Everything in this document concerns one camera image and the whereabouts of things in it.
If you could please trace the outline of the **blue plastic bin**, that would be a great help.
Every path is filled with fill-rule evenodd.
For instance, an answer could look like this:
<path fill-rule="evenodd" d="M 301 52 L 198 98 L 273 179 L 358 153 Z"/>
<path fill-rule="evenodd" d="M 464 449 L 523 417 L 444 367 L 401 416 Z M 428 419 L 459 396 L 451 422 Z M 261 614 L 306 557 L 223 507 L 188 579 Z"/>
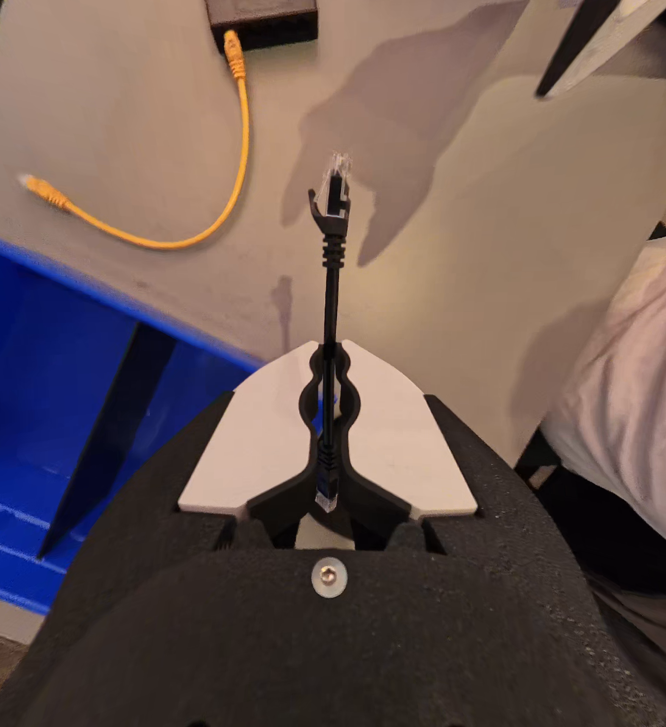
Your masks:
<path fill-rule="evenodd" d="M 46 616 L 111 498 L 261 366 L 0 240 L 0 601 Z"/>

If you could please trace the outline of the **black network switch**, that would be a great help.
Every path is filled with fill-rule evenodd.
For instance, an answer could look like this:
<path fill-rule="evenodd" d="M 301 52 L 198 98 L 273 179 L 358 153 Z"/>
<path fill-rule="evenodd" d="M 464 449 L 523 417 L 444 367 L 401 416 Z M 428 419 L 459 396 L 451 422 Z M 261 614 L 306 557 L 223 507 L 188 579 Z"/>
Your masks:
<path fill-rule="evenodd" d="M 242 50 L 316 41 L 316 1 L 206 1 L 211 33 L 223 55 L 225 33 L 237 33 Z"/>

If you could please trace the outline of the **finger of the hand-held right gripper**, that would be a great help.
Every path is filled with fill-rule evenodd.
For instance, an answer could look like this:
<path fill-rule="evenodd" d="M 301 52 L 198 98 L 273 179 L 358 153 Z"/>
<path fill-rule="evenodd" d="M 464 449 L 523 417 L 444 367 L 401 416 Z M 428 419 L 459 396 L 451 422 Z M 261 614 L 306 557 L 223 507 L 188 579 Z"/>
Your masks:
<path fill-rule="evenodd" d="M 537 99 L 571 90 L 666 10 L 666 1 L 582 1 L 539 81 Z"/>

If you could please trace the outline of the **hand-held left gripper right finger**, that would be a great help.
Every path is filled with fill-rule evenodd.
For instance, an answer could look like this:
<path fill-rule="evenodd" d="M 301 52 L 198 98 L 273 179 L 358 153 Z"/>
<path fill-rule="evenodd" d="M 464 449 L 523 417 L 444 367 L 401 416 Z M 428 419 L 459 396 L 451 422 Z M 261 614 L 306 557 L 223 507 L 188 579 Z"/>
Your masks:
<path fill-rule="evenodd" d="M 339 498 L 359 522 L 473 515 L 469 489 L 424 393 L 351 340 L 338 346 Z"/>

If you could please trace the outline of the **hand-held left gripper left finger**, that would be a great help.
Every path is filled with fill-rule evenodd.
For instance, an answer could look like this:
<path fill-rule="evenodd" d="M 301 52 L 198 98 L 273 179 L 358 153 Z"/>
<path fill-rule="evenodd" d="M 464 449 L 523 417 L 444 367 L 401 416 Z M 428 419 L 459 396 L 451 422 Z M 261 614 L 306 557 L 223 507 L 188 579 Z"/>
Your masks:
<path fill-rule="evenodd" d="M 311 435 L 299 401 L 318 347 L 307 342 L 234 389 L 178 499 L 181 511 L 243 514 L 254 498 L 303 472 Z"/>

